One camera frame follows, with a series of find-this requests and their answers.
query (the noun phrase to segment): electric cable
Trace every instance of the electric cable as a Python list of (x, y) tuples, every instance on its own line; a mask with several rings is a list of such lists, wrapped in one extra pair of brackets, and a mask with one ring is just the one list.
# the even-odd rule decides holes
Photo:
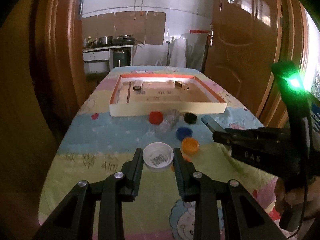
[(136, 42), (140, 42), (141, 45), (143, 45), (143, 46), (141, 46), (141, 45), (139, 45), (139, 44), (136, 44), (136, 45), (139, 46), (140, 48), (143, 48), (143, 47), (144, 47), (144, 43), (143, 43), (142, 41), (137, 41), (137, 40), (136, 40)]
[(134, 0), (134, 5), (133, 5), (133, 9), (134, 9), (134, 20), (136, 19), (136, 1)]
[(308, 172), (307, 172), (307, 165), (306, 165), (305, 161), (303, 161), (303, 165), (304, 165), (304, 171), (305, 171), (305, 181), (304, 181), (303, 206), (302, 206), (302, 211), (301, 211), (300, 222), (299, 222), (299, 226), (298, 226), (297, 231), (295, 233), (293, 233), (291, 236), (287, 237), (287, 239), (290, 239), (290, 238), (294, 237), (300, 231), (302, 223), (303, 223), (304, 212), (305, 212), (306, 206), (307, 206), (307, 199), (308, 199)]

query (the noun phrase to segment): colorful tablecloth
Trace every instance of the colorful tablecloth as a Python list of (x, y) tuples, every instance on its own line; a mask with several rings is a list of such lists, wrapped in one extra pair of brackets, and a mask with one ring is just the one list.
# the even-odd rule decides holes
[[(159, 141), (155, 137), (156, 125), (150, 124), (147, 116), (110, 116), (108, 104), (112, 91), (119, 75), (125, 73), (178, 73), (197, 76), (228, 103), (223, 114), (212, 115), (223, 128), (249, 129), (262, 126), (236, 98), (197, 70), (163, 66), (115, 68), (80, 108), (63, 138), (43, 187), (39, 205), (41, 224), (78, 181), (85, 179), (92, 183), (104, 180), (120, 171), (123, 163), (132, 159), (136, 148), (143, 149), (148, 144)], [(172, 148), (181, 147), (175, 131), (180, 126), (190, 127), (193, 137), (200, 144), (198, 153), (190, 157), (196, 170), (223, 182), (237, 179), (272, 219), (278, 222), (279, 216), (274, 210), (276, 178), (232, 159), (223, 145), (213, 142), (212, 133), (200, 118), (201, 115), (194, 125), (186, 124), (181, 118), (163, 142)], [(99, 206), (96, 208), (94, 222), (95, 239)], [(194, 216), (195, 204), (183, 203), (178, 194), (174, 172), (170, 168), (163, 172), (152, 172), (144, 167), (136, 200), (133, 203), (123, 203), (125, 238), (192, 239)], [(220, 230), (223, 239), (222, 219)]]

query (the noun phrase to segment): white cabinet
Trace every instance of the white cabinet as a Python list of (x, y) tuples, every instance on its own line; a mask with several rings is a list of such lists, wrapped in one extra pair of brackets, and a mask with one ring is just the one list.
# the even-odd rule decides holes
[(104, 51), (92, 51), (83, 53), (83, 61), (95, 61), (95, 60), (109, 60), (110, 53), (108, 50)]

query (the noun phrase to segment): black bottle cap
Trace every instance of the black bottle cap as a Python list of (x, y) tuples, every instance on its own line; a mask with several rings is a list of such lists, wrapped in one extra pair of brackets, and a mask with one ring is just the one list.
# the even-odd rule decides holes
[(188, 124), (195, 124), (197, 122), (197, 116), (193, 113), (185, 113), (183, 120)]

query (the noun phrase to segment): orange bottle cap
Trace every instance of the orange bottle cap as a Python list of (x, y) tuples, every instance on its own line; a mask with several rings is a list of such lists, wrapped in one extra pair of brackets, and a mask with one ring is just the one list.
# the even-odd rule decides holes
[(199, 142), (191, 137), (184, 138), (182, 141), (182, 151), (185, 154), (193, 155), (199, 149)]

